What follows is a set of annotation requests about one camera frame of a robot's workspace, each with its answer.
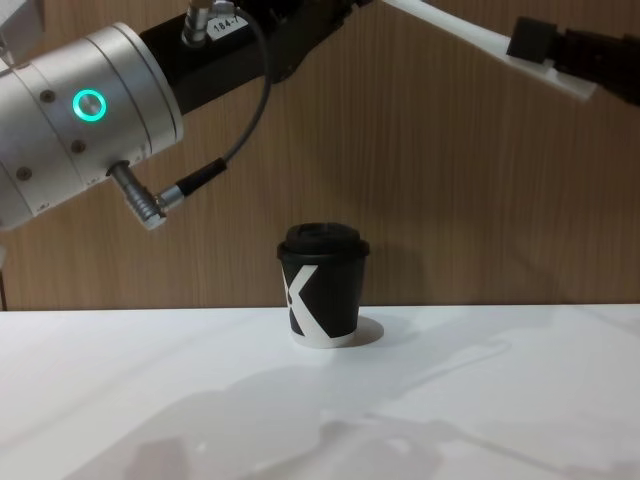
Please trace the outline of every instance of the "teal led ring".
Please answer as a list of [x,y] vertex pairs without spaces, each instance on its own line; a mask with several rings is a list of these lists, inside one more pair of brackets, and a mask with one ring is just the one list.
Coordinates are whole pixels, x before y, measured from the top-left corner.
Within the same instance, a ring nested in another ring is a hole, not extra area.
[[[93,110],[87,110],[82,103],[95,105]],[[107,114],[107,100],[95,90],[80,90],[73,97],[73,111],[81,120],[85,122],[97,122]]]

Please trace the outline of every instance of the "label sticker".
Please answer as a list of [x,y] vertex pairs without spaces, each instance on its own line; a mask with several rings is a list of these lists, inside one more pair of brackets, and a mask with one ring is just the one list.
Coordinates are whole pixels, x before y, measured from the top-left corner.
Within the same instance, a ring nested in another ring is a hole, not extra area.
[[247,25],[246,20],[240,17],[214,18],[210,20],[209,25],[207,25],[207,33],[212,40],[220,40]]

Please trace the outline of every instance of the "wooden wall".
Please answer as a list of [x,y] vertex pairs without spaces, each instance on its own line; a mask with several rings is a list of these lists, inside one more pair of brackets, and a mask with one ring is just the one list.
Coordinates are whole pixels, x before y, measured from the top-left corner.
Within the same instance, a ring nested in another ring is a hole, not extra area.
[[[640,34],[635,0],[438,0],[509,34],[518,15]],[[184,0],[48,0],[43,49]],[[138,173],[159,188],[218,155],[260,81],[186,119]],[[106,183],[0,236],[13,309],[283,303],[287,227],[335,220],[371,242],[368,304],[640,300],[640,109],[580,104],[381,2],[277,86],[233,168],[160,231]]]

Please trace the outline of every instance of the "cup lid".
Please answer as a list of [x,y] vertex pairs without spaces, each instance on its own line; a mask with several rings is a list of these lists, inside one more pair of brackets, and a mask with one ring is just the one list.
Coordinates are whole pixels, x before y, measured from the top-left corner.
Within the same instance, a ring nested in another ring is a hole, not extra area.
[[369,244],[360,233],[340,223],[305,223],[291,227],[278,247],[278,258],[295,262],[313,262],[323,257],[350,260],[369,255]]

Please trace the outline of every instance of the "white table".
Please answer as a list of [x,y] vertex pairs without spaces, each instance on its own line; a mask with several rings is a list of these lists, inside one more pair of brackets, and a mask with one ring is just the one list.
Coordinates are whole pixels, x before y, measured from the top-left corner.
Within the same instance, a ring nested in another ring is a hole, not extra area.
[[0,479],[640,479],[640,306],[361,313],[2,314]]

